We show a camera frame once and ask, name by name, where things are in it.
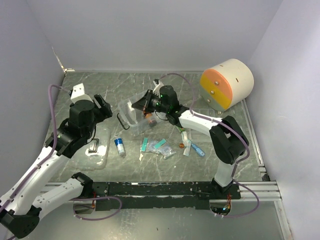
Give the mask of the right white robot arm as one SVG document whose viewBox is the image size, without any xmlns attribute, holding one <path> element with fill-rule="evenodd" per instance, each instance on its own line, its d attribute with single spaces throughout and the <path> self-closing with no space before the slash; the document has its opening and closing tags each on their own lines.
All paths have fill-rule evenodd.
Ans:
<svg viewBox="0 0 320 240">
<path fill-rule="evenodd" d="M 212 179 L 212 193 L 218 199 L 229 194 L 239 158 L 250 154 L 249 141 L 234 117 L 209 117 L 193 111 L 180 104 L 171 85 L 160 87 L 158 93 L 149 89 L 131 107 L 146 113 L 163 113 L 170 124 L 210 137 L 219 159 L 216 174 Z"/>
</svg>

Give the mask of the teal-header plastic sachet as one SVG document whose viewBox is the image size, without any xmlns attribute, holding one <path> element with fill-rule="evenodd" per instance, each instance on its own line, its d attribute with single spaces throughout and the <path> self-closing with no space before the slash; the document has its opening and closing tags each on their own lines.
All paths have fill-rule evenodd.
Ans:
<svg viewBox="0 0 320 240">
<path fill-rule="evenodd" d="M 147 148 L 148 148 L 148 138 L 145 137 L 141 143 L 141 148 L 140 148 L 140 151 L 141 152 L 146 152 L 147 151 Z"/>
</svg>

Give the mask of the white blue bandage packet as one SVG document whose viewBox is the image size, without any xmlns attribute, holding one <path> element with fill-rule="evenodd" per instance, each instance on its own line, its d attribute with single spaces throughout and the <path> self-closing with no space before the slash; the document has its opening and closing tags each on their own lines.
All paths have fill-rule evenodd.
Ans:
<svg viewBox="0 0 320 240">
<path fill-rule="evenodd" d="M 137 113 L 134 108 L 132 108 L 132 102 L 130 100 L 127 101 L 127 119 L 131 124 L 138 124 Z"/>
</svg>

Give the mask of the clear plastic storage box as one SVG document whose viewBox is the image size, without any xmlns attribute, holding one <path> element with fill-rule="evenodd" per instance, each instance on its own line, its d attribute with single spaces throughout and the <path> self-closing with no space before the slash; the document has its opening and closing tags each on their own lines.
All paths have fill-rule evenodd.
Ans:
<svg viewBox="0 0 320 240">
<path fill-rule="evenodd" d="M 162 122 L 155 113 L 145 116 L 142 111 L 136 110 L 132 107 L 132 104 L 140 100 L 145 93 L 146 91 L 140 92 L 129 98 L 121 100 L 117 104 L 119 110 L 117 119 L 122 128 L 128 131 L 133 137 L 142 134 Z"/>
</svg>

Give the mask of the brown medicine bottle orange cap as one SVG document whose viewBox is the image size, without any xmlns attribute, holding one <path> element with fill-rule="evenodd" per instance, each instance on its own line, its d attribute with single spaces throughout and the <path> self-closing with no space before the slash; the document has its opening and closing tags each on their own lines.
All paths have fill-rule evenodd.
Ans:
<svg viewBox="0 0 320 240">
<path fill-rule="evenodd" d="M 153 117 L 153 114 L 151 112 L 145 112 L 144 113 L 144 118 L 147 120 L 148 125 L 153 128 L 157 125 L 157 121 Z"/>
</svg>

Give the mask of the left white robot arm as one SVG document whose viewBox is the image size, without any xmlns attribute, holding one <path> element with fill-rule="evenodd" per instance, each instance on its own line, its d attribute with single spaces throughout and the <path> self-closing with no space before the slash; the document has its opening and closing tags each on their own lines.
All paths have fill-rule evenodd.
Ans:
<svg viewBox="0 0 320 240">
<path fill-rule="evenodd" d="M 28 236 L 43 217 L 66 201 L 93 196 L 93 180 L 81 172 L 61 186 L 40 193 L 63 161 L 93 138 L 96 125 L 113 115 L 100 94 L 94 98 L 81 94 L 71 101 L 69 117 L 54 129 L 27 172 L 0 198 L 0 223 L 18 239 Z"/>
</svg>

